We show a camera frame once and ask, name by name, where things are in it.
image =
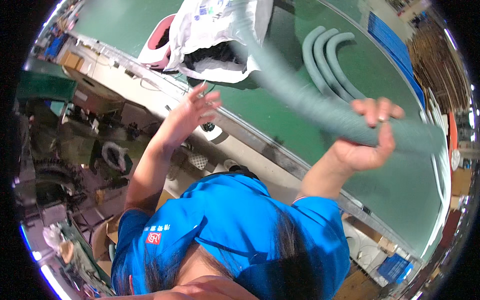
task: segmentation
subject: green workbench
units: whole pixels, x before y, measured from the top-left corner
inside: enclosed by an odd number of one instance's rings
[[[137,57],[158,22],[175,13],[181,3],[90,0],[73,30]],[[420,120],[417,99],[391,61],[362,31],[321,2],[297,1],[295,9],[275,6],[266,41],[277,47],[297,76],[313,84],[303,66],[301,44],[319,25],[355,34],[354,43],[338,49],[338,61],[361,92],[372,98],[390,98],[408,118]],[[221,91],[226,109],[311,165],[335,139],[298,118],[250,78],[237,84],[216,83],[215,89]],[[357,174],[344,190],[371,209],[417,253],[423,252],[440,207],[429,156],[394,153],[383,168]]]

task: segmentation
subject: blue shirt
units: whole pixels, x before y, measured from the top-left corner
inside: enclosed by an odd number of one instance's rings
[[[329,199],[306,197],[292,206],[270,197],[257,179],[241,174],[211,175],[192,184],[179,199],[169,199],[149,217],[139,210],[124,213],[112,266],[112,283],[131,275],[134,294],[145,294],[144,258],[163,262],[185,256],[196,241],[220,261],[235,278],[243,270],[261,270],[279,258],[273,234],[278,210],[287,213],[309,236],[304,242],[315,282],[323,299],[332,298],[350,268],[349,250],[339,208]],[[268,274],[247,272],[239,282],[261,299],[271,299]]]

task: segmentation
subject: finger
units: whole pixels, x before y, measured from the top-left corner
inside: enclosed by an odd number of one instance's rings
[[[208,88],[207,84],[204,84],[203,86],[202,84],[197,85],[196,87],[193,88],[191,92],[188,93],[187,99],[192,103],[195,102],[196,100],[198,100],[198,96],[201,93],[203,93],[205,90],[207,90],[207,88]]]
[[[213,121],[213,119],[215,119],[215,115],[205,116],[205,117],[202,117],[202,118],[199,119],[199,123],[200,124],[205,124],[207,122]]]
[[[377,105],[375,100],[372,98],[367,98],[365,101],[365,120],[367,121],[368,126],[375,127],[377,124]]]
[[[365,103],[362,100],[355,99],[350,102],[350,105],[352,106],[353,111],[355,111],[359,115],[365,114]]]
[[[395,119],[401,119],[405,117],[405,111],[398,105],[393,105],[391,108],[390,116]]]
[[[195,101],[195,107],[196,108],[201,108],[206,103],[214,102],[215,100],[218,100],[218,99],[220,99],[220,92],[219,91],[208,93],[208,94],[205,95],[205,97],[200,98],[197,101]]]
[[[380,122],[385,122],[388,120],[390,117],[390,110],[392,107],[392,102],[385,98],[381,97],[378,99],[378,105],[377,105],[377,112],[378,112],[378,120]]]
[[[220,106],[222,106],[222,101],[216,101],[212,104],[207,104],[207,105],[205,105],[204,107],[202,107],[201,109],[198,110],[198,115],[202,116],[205,113],[207,113],[211,110],[214,110],[215,108],[220,107]]]
[[[381,167],[395,150],[395,140],[392,134],[392,126],[385,122],[378,133],[378,146],[375,148],[373,158],[374,168]]]

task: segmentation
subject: black fabric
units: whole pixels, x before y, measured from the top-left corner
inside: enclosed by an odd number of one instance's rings
[[[231,166],[230,169],[227,172],[213,173],[213,174],[210,174],[209,176],[220,175],[220,174],[232,174],[232,173],[242,174],[242,175],[245,175],[245,176],[250,177],[252,179],[260,180],[260,179],[258,179],[257,175],[255,175],[255,173],[251,172],[250,170],[248,170],[248,168],[246,166],[242,166],[242,165]]]
[[[232,44],[237,43],[237,47],[245,47],[236,41],[221,42],[210,48],[200,48],[195,52],[185,54],[183,62],[190,70],[195,70],[194,64],[205,58],[212,58],[223,62],[231,61],[237,64],[247,65],[245,57],[241,57],[232,48]]]

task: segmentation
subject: curved foam tube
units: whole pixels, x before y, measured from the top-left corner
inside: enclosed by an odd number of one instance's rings
[[[325,31],[322,33],[318,38],[315,40],[313,45],[313,55],[315,56],[315,61],[317,63],[317,67],[320,70],[325,81],[328,83],[330,88],[343,100],[350,102],[353,100],[353,97],[342,87],[342,85],[337,81],[335,75],[333,75],[332,70],[328,66],[327,60],[325,59],[324,55],[324,47],[327,43],[328,39],[333,37],[338,33],[338,30],[332,28],[330,30]]]
[[[312,78],[313,83],[317,86],[320,93],[328,98],[341,101],[342,99],[335,94],[335,92],[332,91],[332,89],[328,86],[327,82],[325,82],[325,79],[322,77],[322,74],[320,74],[320,71],[315,64],[315,60],[313,59],[313,44],[315,40],[324,32],[325,27],[318,26],[310,31],[310,33],[308,33],[308,35],[305,37],[302,44],[303,61],[308,74]]]
[[[249,53],[261,68],[255,79],[289,109],[326,132],[342,136],[368,146],[377,146],[378,130],[367,126],[363,116],[355,113],[348,105],[338,105],[318,92],[283,62],[274,49],[264,43],[261,48],[253,37],[251,21],[245,15],[245,0],[235,1],[236,22],[239,34],[248,46]],[[444,133],[431,124],[413,120],[390,121],[396,141],[396,150],[403,152],[439,153],[444,145]]]
[[[333,36],[327,42],[327,60],[332,68],[332,72],[335,75],[336,79],[340,84],[347,90],[347,92],[352,95],[355,99],[365,99],[365,95],[362,94],[357,88],[348,80],[345,74],[338,63],[338,59],[336,58],[336,47],[341,42],[351,41],[355,38],[355,35],[351,32],[339,33]]]

